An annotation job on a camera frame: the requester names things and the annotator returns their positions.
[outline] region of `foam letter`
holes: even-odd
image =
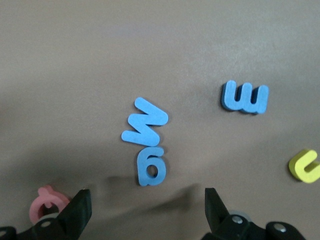
[[[223,85],[221,104],[231,111],[263,114],[267,110],[269,88],[261,85],[253,90],[251,83],[241,85],[236,93],[237,83],[233,80]]]
[[[149,125],[165,125],[169,120],[168,114],[142,97],[138,97],[134,105],[146,114],[134,113],[129,116],[128,123],[136,131],[124,131],[121,135],[122,140],[151,147],[158,145],[160,137]]]
[[[160,158],[164,154],[162,147],[146,147],[139,152],[137,157],[138,166],[138,180],[141,186],[155,186],[162,183],[166,177],[166,164]],[[157,168],[157,175],[150,176],[148,167],[155,166]]]
[[[320,178],[320,162],[316,159],[316,151],[304,149],[290,160],[290,172],[296,179],[311,184]]]

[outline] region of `yellow foam letter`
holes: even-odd
[[[316,159],[316,151],[304,149],[290,160],[290,172],[296,179],[311,184],[320,179],[320,162]]]

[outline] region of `yellow letter c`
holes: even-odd
[[[296,179],[311,184],[320,178],[320,162],[316,159],[316,151],[304,149],[290,160],[289,170]]]

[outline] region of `blue foam letter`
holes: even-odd
[[[139,152],[136,163],[138,166],[138,180],[141,186],[155,186],[164,181],[167,172],[166,164],[160,158],[164,152],[163,148],[158,146],[146,147]],[[158,173],[156,176],[149,175],[149,166],[157,168]]]
[[[128,123],[136,131],[124,131],[121,135],[122,140],[152,147],[158,145],[160,137],[148,125],[165,125],[169,120],[168,114],[142,97],[138,97],[134,105],[146,114],[134,113],[129,116]]]
[[[263,114],[267,110],[269,88],[261,85],[258,88],[252,88],[251,83],[246,82],[238,88],[233,80],[223,85],[221,104],[225,109],[231,111],[242,111],[251,114]]]

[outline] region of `blue letter m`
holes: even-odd
[[[160,137],[149,126],[165,125],[169,120],[168,115],[142,97],[138,97],[134,105],[146,114],[133,113],[129,116],[128,123],[136,131],[124,131],[121,135],[122,140],[150,147],[157,146],[160,142]]]

